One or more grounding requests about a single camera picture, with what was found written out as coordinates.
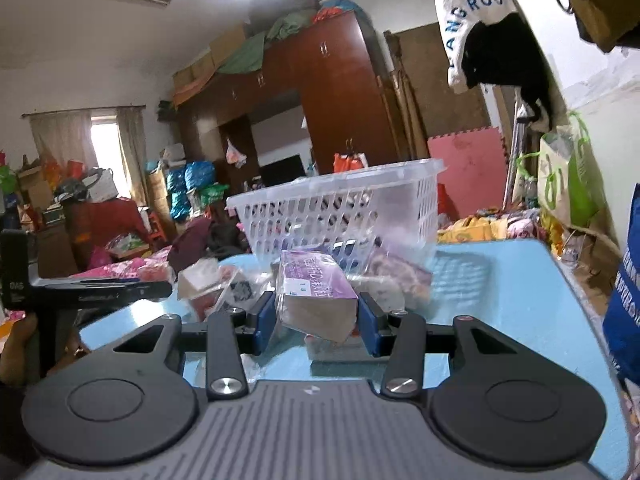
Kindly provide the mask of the person's left hand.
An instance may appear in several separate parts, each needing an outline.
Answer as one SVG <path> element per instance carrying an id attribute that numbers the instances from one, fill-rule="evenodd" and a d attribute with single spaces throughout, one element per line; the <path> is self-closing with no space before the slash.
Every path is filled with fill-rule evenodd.
<path id="1" fill-rule="evenodd" d="M 23 392 L 26 387 L 26 344 L 37 328 L 35 315 L 29 314 L 26 318 L 15 322 L 12 326 L 9 338 L 3 347 L 1 355 L 1 382 L 11 391 Z M 90 350 L 80 339 L 77 330 L 72 330 L 67 339 L 65 352 L 55 366 L 48 370 L 47 375 L 53 375 L 64 367 L 74 364 L 88 356 Z"/>

